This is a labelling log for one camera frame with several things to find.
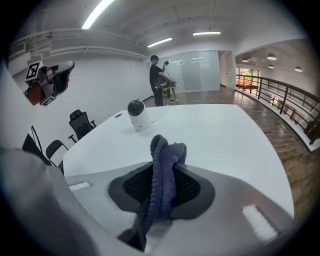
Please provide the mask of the black round knob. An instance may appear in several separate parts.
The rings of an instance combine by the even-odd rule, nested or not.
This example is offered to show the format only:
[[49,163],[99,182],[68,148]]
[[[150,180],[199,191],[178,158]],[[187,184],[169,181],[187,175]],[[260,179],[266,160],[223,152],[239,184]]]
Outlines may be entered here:
[[127,112],[136,132],[147,130],[152,121],[143,101],[132,100],[127,106]]

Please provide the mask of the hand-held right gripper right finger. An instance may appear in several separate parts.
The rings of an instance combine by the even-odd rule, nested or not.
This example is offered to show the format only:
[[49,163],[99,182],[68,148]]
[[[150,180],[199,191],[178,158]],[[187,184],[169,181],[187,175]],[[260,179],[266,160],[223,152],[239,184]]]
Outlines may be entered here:
[[290,237],[292,216],[238,178],[179,164],[211,184],[214,199],[194,219],[156,224],[147,234],[150,256],[275,256]]

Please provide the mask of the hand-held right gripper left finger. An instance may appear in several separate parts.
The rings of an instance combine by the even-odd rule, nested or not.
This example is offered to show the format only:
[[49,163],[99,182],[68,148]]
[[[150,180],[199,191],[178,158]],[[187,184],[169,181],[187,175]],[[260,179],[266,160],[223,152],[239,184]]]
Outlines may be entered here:
[[116,239],[144,252],[144,220],[149,206],[153,164],[143,162],[104,172],[66,177],[84,209]]

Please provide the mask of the black folding chair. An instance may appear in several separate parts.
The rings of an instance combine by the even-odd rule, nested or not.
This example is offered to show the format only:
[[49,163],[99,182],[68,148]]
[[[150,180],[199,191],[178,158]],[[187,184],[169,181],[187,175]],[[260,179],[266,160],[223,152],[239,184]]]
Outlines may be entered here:
[[62,174],[64,175],[64,165],[63,165],[63,160],[60,162],[59,165],[56,165],[52,160],[52,156],[57,152],[57,150],[60,148],[60,147],[64,147],[67,151],[69,150],[65,144],[63,144],[62,141],[60,140],[54,140],[47,148],[46,148],[46,151],[45,151],[45,154],[48,158],[48,160],[50,161],[50,163],[55,166],[55,167],[58,167]]

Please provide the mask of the round wooden side table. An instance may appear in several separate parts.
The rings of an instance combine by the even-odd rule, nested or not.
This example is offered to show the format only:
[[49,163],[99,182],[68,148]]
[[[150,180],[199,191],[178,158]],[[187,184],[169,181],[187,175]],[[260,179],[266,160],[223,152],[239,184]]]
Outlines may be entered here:
[[172,103],[178,105],[178,100],[177,100],[176,91],[175,91],[175,89],[178,87],[179,85],[177,85],[176,82],[161,84],[162,96],[163,96],[163,102],[164,102],[163,104],[165,106],[169,106]]

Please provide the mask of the long ceiling strip light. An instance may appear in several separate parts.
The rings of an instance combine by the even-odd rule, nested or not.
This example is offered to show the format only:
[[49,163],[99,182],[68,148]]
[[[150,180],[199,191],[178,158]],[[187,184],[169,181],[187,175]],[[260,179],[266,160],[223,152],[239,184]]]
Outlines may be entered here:
[[94,10],[90,13],[88,18],[85,20],[82,25],[82,30],[89,30],[96,19],[102,14],[102,12],[111,5],[115,0],[101,0],[100,3],[94,8]]

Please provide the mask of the black metal railing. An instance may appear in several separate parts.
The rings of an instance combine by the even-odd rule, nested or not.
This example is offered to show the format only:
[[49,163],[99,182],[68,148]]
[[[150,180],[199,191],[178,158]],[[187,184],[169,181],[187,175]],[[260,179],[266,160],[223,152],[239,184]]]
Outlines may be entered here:
[[320,144],[320,98],[267,77],[237,74],[236,88],[279,114],[308,146]]

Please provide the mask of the frosted glass partition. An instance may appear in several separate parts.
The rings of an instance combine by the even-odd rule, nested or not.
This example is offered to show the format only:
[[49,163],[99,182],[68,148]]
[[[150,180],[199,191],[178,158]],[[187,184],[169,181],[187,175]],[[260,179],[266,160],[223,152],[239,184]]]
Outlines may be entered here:
[[160,57],[158,66],[168,61],[164,73],[176,82],[176,93],[218,91],[219,55],[216,50],[198,50]]

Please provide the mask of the dark blue cloth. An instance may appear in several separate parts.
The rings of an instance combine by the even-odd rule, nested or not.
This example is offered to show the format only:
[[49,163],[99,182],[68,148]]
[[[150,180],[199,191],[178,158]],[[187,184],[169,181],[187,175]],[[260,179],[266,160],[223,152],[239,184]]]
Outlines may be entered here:
[[151,192],[139,213],[142,251],[146,248],[146,235],[152,225],[171,219],[171,211],[177,199],[173,166],[185,163],[187,146],[176,142],[168,144],[167,139],[158,134],[151,140],[150,154],[152,156]]

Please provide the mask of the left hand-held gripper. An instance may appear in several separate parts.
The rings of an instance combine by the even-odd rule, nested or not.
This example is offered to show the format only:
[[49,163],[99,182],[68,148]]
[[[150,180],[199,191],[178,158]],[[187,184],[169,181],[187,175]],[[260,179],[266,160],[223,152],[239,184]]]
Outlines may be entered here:
[[28,65],[24,81],[28,87],[34,81],[39,82],[42,90],[42,101],[39,104],[47,106],[55,100],[55,96],[66,91],[70,81],[70,72],[74,67],[73,61],[59,63],[53,68],[45,66],[42,61],[33,62]]

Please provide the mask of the black office chair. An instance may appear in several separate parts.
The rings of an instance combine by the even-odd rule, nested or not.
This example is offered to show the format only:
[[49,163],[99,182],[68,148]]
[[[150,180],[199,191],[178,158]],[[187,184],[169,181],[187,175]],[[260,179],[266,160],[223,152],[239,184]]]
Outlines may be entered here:
[[69,115],[69,118],[69,125],[74,130],[78,140],[81,140],[85,135],[97,127],[95,121],[89,121],[87,113],[82,112],[79,109],[72,112]]

